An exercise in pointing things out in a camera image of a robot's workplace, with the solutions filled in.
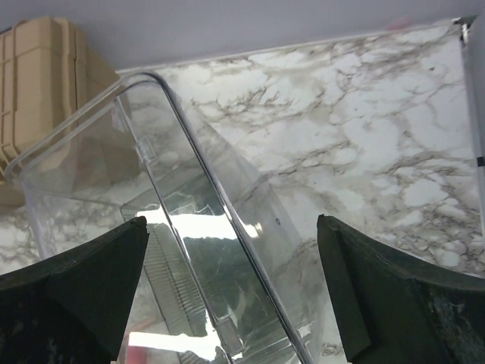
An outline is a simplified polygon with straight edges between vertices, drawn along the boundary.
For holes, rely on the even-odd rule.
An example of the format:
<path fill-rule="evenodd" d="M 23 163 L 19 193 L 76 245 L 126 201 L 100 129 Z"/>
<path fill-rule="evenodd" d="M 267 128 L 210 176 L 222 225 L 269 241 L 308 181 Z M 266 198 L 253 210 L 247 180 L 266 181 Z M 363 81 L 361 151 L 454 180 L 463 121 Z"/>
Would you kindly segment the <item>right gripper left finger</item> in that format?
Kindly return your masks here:
<path fill-rule="evenodd" d="M 149 233 L 132 218 L 73 249 L 1 276 L 3 363 L 117 360 Z"/>

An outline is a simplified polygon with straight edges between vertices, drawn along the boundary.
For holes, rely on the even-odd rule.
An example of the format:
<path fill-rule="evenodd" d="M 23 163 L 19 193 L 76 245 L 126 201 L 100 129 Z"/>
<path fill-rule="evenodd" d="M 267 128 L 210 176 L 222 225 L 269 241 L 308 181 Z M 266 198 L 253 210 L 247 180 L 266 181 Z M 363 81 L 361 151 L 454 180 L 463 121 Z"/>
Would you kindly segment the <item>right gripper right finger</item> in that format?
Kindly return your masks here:
<path fill-rule="evenodd" d="M 484 279 L 320 215 L 318 250 L 349 363 L 482 363 Z"/>

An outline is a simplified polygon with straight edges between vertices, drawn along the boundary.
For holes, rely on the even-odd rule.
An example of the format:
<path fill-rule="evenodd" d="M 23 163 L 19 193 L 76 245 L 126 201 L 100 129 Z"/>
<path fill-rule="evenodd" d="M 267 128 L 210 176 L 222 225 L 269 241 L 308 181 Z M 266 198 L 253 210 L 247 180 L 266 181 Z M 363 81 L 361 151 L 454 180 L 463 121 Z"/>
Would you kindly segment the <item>clear acrylic makeup organizer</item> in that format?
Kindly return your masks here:
<path fill-rule="evenodd" d="M 15 157 L 39 254 L 135 217 L 149 242 L 121 363 L 320 363 L 320 279 L 271 185 L 159 75 L 122 77 Z"/>

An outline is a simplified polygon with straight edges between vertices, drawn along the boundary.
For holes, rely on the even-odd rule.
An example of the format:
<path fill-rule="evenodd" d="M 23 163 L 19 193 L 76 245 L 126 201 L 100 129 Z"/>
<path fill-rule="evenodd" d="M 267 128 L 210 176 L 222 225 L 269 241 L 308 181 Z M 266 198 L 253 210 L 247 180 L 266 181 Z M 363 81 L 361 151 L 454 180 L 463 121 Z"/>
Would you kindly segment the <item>tan plastic toolbox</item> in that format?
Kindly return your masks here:
<path fill-rule="evenodd" d="M 119 81 L 85 34 L 61 17 L 38 17 L 1 34 L 1 172 L 85 104 Z M 74 164 L 83 189 L 117 184 L 138 173 L 138 156 L 113 114 L 81 142 Z"/>

